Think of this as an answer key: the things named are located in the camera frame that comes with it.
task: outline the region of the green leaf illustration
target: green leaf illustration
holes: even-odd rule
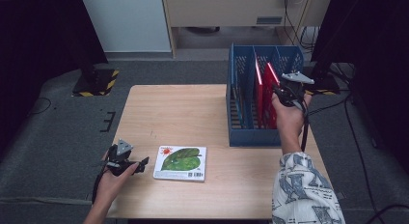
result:
[[[199,149],[181,149],[168,155],[163,161],[161,171],[189,171],[201,165],[201,160],[198,158]]]

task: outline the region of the stand base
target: stand base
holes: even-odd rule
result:
[[[72,90],[75,97],[106,96],[117,79],[118,70],[95,70],[96,79],[89,82],[81,75]]]
[[[304,68],[304,74],[309,78],[311,78],[312,71],[313,67]],[[304,89],[309,92],[309,94],[313,95],[333,95],[340,93],[340,86],[338,85],[334,76],[329,73],[327,73],[323,80],[315,81],[314,84],[304,84]]]

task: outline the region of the barcode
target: barcode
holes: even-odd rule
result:
[[[204,174],[203,173],[188,173],[187,177],[191,178],[191,177],[202,177]]]

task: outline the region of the patterned sleeve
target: patterned sleeve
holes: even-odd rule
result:
[[[273,223],[345,223],[331,184],[309,155],[285,154],[273,188]]]

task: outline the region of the blue plastic organizer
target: blue plastic organizer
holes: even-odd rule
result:
[[[271,62],[281,79],[283,73],[303,72],[304,56],[298,46],[232,45],[226,90],[231,147],[276,147],[281,145],[277,129],[259,128],[254,101],[257,58],[261,72]]]

